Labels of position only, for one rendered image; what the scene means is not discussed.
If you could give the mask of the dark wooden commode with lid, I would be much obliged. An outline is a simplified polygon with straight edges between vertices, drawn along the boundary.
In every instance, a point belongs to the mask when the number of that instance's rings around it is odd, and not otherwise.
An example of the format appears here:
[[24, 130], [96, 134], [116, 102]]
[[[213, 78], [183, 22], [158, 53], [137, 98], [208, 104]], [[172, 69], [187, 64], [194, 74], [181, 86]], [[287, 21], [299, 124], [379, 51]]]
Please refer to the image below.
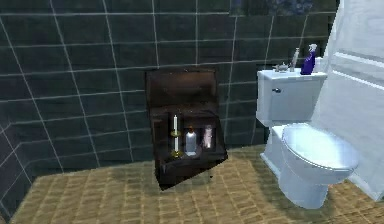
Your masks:
[[[156, 69], [145, 73], [147, 111], [155, 160], [155, 176], [162, 190], [209, 170], [228, 158], [219, 118], [216, 71], [211, 68]], [[183, 155], [171, 155], [173, 116], [178, 116]], [[213, 127], [214, 146], [203, 146], [204, 129]], [[188, 129], [197, 135], [194, 156], [185, 152]]]

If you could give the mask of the white candle on brass holder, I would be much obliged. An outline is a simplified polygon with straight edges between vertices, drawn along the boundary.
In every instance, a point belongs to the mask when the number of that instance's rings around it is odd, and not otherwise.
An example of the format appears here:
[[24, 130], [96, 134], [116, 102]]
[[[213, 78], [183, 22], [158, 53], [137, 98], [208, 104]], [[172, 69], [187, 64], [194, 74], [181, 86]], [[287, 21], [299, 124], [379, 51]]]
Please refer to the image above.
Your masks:
[[172, 131], [171, 131], [172, 137], [179, 137], [180, 131], [179, 131], [179, 123], [178, 123], [178, 116], [173, 116], [173, 123], [172, 123]]
[[178, 137], [173, 139], [173, 149], [171, 151], [171, 155], [174, 158], [180, 158], [183, 155], [181, 142]]

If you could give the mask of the pale pink bottle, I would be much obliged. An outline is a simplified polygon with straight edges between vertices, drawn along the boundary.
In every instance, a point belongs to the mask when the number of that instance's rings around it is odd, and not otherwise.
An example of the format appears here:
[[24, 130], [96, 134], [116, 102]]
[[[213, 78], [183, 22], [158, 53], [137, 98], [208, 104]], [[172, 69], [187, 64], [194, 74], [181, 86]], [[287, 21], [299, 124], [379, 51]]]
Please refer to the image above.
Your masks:
[[213, 140], [213, 127], [211, 125], [207, 125], [204, 129], [203, 135], [203, 146], [205, 149], [212, 149], [214, 146]]

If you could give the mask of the grey bottle with red cap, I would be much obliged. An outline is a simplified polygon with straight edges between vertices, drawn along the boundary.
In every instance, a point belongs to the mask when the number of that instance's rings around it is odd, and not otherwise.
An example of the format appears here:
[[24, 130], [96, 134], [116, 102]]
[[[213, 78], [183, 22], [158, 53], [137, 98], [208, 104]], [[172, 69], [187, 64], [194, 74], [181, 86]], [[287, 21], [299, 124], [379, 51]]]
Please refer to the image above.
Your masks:
[[185, 152], [188, 156], [194, 156], [197, 148], [197, 135], [192, 127], [188, 129], [185, 137]]

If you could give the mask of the white toilet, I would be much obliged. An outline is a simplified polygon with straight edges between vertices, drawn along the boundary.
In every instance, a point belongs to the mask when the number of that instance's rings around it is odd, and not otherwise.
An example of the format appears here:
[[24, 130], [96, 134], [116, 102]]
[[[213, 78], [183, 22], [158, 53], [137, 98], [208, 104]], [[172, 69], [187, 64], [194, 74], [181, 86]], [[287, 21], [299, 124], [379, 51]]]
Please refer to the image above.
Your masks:
[[305, 209], [322, 207], [329, 187], [346, 180], [359, 164], [350, 143], [311, 124], [326, 79], [324, 72], [257, 73], [256, 118], [269, 129], [261, 158], [285, 197]]

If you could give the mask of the grey slim bottle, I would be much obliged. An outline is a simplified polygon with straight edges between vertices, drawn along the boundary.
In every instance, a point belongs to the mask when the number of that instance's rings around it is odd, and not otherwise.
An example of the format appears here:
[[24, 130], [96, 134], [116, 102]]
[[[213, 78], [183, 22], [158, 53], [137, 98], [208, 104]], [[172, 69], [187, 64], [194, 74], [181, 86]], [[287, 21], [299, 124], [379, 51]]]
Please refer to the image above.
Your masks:
[[295, 52], [294, 52], [294, 55], [292, 57], [291, 64], [290, 64], [290, 69], [289, 69], [290, 72], [294, 72], [295, 71], [295, 67], [296, 67], [296, 64], [297, 64], [299, 52], [300, 52], [300, 48], [296, 48]]

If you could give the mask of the purple spray bottle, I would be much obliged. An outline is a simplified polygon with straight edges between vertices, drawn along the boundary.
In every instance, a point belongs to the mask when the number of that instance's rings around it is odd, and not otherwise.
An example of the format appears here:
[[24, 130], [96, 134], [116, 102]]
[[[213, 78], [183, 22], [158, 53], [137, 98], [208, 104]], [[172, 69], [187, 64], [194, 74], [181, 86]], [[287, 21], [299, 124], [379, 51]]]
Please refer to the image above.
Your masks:
[[310, 75], [313, 72], [315, 66], [315, 58], [316, 58], [316, 44], [309, 44], [309, 55], [305, 58], [303, 65], [301, 67], [300, 74], [301, 75]]

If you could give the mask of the white room door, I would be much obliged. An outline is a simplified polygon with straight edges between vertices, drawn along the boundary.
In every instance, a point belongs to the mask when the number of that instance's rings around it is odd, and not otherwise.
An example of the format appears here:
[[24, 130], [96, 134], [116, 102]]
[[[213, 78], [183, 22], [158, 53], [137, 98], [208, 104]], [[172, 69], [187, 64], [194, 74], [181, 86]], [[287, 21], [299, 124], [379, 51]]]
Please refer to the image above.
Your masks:
[[328, 74], [312, 123], [351, 143], [351, 181], [384, 199], [384, 0], [340, 0], [321, 62]]

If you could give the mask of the dark framed wall picture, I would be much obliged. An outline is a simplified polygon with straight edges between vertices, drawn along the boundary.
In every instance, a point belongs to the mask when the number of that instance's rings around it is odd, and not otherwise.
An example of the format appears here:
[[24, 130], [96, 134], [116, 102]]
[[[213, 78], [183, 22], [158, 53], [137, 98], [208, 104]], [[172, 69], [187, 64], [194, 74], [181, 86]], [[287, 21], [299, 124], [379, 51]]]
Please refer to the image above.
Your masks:
[[313, 5], [313, 0], [230, 0], [229, 15], [233, 17], [306, 15]]

